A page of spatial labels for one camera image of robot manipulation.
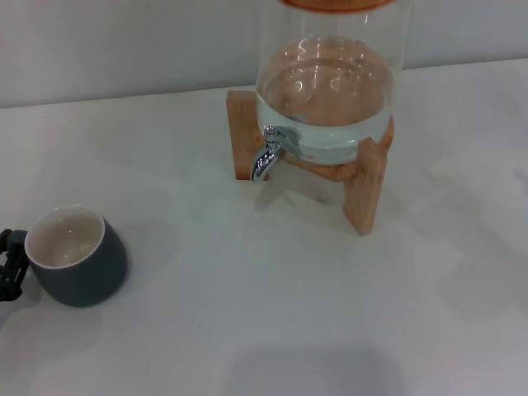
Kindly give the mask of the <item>chrome faucet tap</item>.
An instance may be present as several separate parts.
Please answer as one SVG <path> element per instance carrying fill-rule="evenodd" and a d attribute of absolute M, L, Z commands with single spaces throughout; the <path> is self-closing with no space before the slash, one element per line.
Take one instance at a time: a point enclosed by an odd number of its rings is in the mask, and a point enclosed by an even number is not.
<path fill-rule="evenodd" d="M 263 130 L 264 146 L 257 153 L 252 165 L 251 180 L 264 181 L 268 172 L 284 153 L 296 159 L 304 154 L 299 145 L 299 134 L 296 130 L 285 126 L 266 126 Z"/>

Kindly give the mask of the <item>wooden dispenser stand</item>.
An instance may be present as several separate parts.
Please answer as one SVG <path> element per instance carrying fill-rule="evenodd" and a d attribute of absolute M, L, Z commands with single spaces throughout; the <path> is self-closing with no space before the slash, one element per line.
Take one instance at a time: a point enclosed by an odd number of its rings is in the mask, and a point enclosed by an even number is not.
<path fill-rule="evenodd" d="M 390 119 L 383 138 L 376 143 L 363 139 L 359 143 L 356 160 L 341 165 L 318 165 L 295 159 L 285 154 L 274 154 L 267 148 L 257 124 L 256 93 L 229 91 L 226 97 L 229 131 L 233 152 L 235 177 L 250 180 L 255 159 L 261 154 L 274 161 L 283 158 L 287 163 L 311 172 L 344 187 L 343 213 L 359 235 L 369 234 L 383 185 L 387 154 L 394 137 L 394 120 Z"/>

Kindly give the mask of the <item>orange jar lid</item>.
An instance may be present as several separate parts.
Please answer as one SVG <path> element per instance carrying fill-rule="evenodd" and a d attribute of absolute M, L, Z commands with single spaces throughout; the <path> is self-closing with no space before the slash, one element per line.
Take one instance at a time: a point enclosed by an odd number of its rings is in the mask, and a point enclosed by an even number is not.
<path fill-rule="evenodd" d="M 357 13 L 385 7 L 396 0 L 280 0 L 284 4 L 307 12 Z"/>

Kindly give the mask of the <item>glass water dispenser jar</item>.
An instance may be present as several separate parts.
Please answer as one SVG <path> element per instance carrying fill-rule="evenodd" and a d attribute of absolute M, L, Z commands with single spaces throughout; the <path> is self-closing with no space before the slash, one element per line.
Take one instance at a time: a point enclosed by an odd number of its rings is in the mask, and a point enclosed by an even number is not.
<path fill-rule="evenodd" d="M 304 159 L 355 159 L 358 143 L 381 139 L 403 68 L 414 0 L 368 12 L 321 13 L 259 0 L 257 115 L 261 128 L 299 134 Z"/>

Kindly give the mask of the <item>black cup white inside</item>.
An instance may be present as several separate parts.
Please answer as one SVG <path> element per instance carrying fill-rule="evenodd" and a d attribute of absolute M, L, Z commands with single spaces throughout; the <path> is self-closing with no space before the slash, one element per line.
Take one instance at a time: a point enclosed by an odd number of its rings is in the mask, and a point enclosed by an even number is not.
<path fill-rule="evenodd" d="M 42 215 L 27 232 L 24 251 L 42 288 L 76 308 L 112 296 L 129 270 L 118 233 L 101 214 L 80 205 Z"/>

